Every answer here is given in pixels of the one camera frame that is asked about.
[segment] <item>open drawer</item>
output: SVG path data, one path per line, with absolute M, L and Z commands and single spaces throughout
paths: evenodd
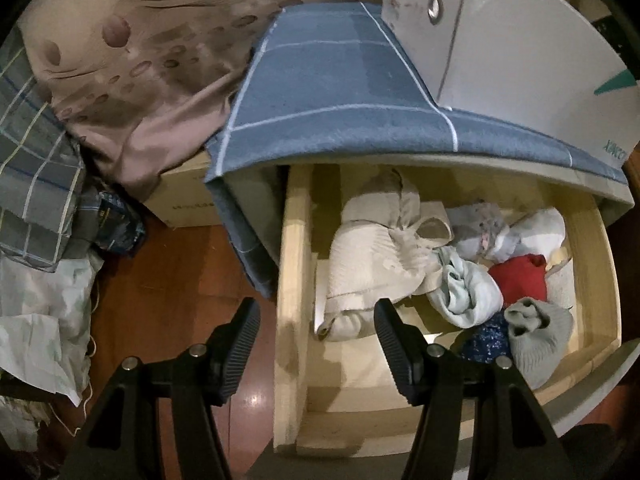
M 546 206 L 564 217 L 574 258 L 574 333 L 553 376 L 535 391 L 541 404 L 567 392 L 620 346 L 620 301 L 600 212 L 583 190 L 529 175 L 478 168 L 403 166 L 420 198 L 446 207 L 486 200 L 509 223 Z M 344 202 L 379 171 L 367 164 L 292 166 L 282 233 L 276 327 L 274 447 L 314 456 L 379 456 L 409 451 L 421 408 L 400 396 L 377 336 L 321 342 L 312 333 L 316 260 L 326 259 Z M 449 347 L 460 329 L 425 296 L 401 302 L 424 334 Z M 473 431 L 463 407 L 460 438 Z

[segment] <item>screw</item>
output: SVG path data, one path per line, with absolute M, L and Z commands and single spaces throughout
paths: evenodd
M 513 364 L 513 362 L 511 362 L 511 359 L 509 359 L 506 355 L 500 355 L 495 358 L 495 363 L 503 370 L 508 370 Z
M 443 10 L 444 8 L 442 6 L 442 0 L 429 0 L 427 14 L 429 15 L 429 21 L 431 22 L 431 25 L 437 25 L 438 22 L 442 19 Z
M 122 367 L 127 371 L 131 371 L 134 368 L 138 367 L 138 358 L 137 357 L 127 357 L 122 362 Z
M 189 348 L 189 355 L 193 357 L 202 357 L 207 353 L 207 346 L 202 343 L 197 343 Z
M 431 357 L 442 357 L 444 355 L 444 348 L 437 344 L 429 345 L 427 346 L 427 354 Z

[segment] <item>red sock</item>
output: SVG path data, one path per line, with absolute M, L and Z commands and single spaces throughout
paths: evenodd
M 546 260 L 542 254 L 516 256 L 489 269 L 489 274 L 500 287 L 504 307 L 522 298 L 546 301 Z

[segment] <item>wooden floor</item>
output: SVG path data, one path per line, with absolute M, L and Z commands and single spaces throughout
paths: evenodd
M 106 261 L 98 275 L 101 299 L 92 321 L 97 352 L 90 372 L 95 396 L 125 357 L 173 358 L 229 321 L 241 298 L 258 298 L 262 324 L 240 388 L 214 411 L 230 468 L 240 478 L 273 433 L 275 306 L 249 286 L 222 227 L 171 230 L 154 218 L 147 226 L 140 252 Z M 640 336 L 640 326 L 629 328 L 634 333 L 627 330 L 627 338 Z M 585 422 L 604 422 L 621 434 L 635 413 L 637 395 L 635 381 L 625 381 Z M 63 403 L 56 409 L 70 426 L 81 424 L 81 409 Z M 72 438 L 58 422 L 50 431 L 68 449 Z M 161 403 L 161 440 L 166 480 L 179 480 L 168 401 Z

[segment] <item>rolled sock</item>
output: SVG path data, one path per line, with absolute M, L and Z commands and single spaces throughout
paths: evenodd
M 463 343 L 460 357 L 467 361 L 492 363 L 501 355 L 511 358 L 509 325 L 504 313 L 499 311 L 478 326 L 471 338 Z
M 463 260 L 450 246 L 433 252 L 443 268 L 442 284 L 427 297 L 442 317 L 460 328 L 470 328 L 501 309 L 500 288 L 482 267 Z
M 555 207 L 541 209 L 511 226 L 518 243 L 511 256 L 542 254 L 549 261 L 566 235 L 564 219 Z
M 500 287 L 504 305 L 521 298 L 546 301 L 545 257 L 541 254 L 516 256 L 489 269 L 489 274 Z
M 449 223 L 441 203 L 425 208 L 414 190 L 397 171 L 385 171 L 345 204 L 329 254 L 319 337 L 346 340 L 373 334 L 377 300 L 395 303 L 419 288 L 440 284 L 442 266 L 430 258 L 431 248 L 450 240 Z M 418 231 L 436 238 L 423 238 Z
M 463 260 L 486 258 L 503 262 L 513 253 L 517 236 L 513 235 L 496 204 L 479 202 L 447 209 L 453 229 L 452 245 Z
M 571 308 L 575 299 L 574 261 L 565 263 L 561 269 L 552 269 L 546 276 L 546 299 L 562 308 Z
M 516 367 L 532 390 L 549 380 L 566 351 L 574 329 L 571 312 L 557 305 L 523 298 L 504 311 Z

